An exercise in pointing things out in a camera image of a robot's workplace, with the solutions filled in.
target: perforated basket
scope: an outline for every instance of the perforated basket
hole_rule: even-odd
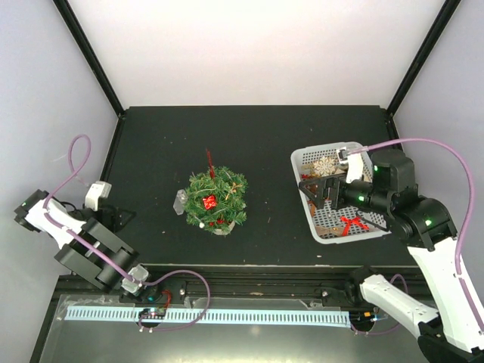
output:
[[[293,164],[294,175],[296,176],[296,183],[299,185],[301,181],[301,174],[305,174],[307,170],[303,170],[303,165],[320,160],[322,157],[332,157],[336,156],[336,150],[341,147],[361,147],[357,142],[339,142],[336,144],[326,144],[306,147],[304,149],[296,150],[290,156],[291,163]],[[361,153],[365,167],[363,173],[371,179],[373,177],[373,170],[371,168],[370,157],[367,153]],[[345,242],[352,242],[354,240],[366,240],[368,238],[380,237],[386,232],[380,229],[368,225],[370,229],[366,230],[358,227],[356,224],[350,226],[348,234],[346,236],[337,237],[334,234],[326,234],[323,237],[318,236],[316,232],[316,225],[326,228],[332,228],[335,226],[344,227],[345,224],[341,222],[341,217],[344,216],[348,219],[353,219],[356,217],[357,208],[350,206],[348,208],[343,208],[340,210],[333,210],[330,208],[330,201],[327,200],[324,203],[323,209],[317,209],[315,215],[311,216],[310,206],[308,204],[309,199],[303,192],[299,191],[301,194],[302,206],[304,207],[304,212],[306,213],[306,218],[308,219],[309,228],[311,229],[312,236],[320,244],[344,244]],[[376,213],[363,213],[365,219],[378,225],[385,225],[383,217]]]

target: black tabletop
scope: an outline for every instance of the black tabletop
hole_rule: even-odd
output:
[[[140,262],[182,265],[415,265],[391,235],[323,245],[309,230],[290,155],[340,141],[388,140],[378,106],[131,107],[107,173],[108,203],[137,213],[118,235]],[[213,163],[249,183],[247,221],[226,237],[187,225],[173,202]]]

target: red bow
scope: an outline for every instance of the red bow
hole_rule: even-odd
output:
[[[342,236],[347,236],[349,232],[349,228],[351,225],[357,225],[358,227],[361,227],[363,229],[370,229],[367,225],[364,225],[363,223],[360,222],[360,217],[355,217],[353,219],[347,219],[346,217],[341,217],[341,222],[346,223],[346,227],[341,234]]]

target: white backdrop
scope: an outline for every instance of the white backdrop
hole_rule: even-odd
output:
[[[387,107],[443,0],[71,0],[125,108]]]

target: miniature christmas tree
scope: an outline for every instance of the miniature christmas tree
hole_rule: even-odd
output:
[[[190,186],[185,190],[187,223],[214,234],[229,234],[237,223],[246,219],[244,194],[247,180],[229,168],[213,167],[210,152],[209,169],[190,177]]]

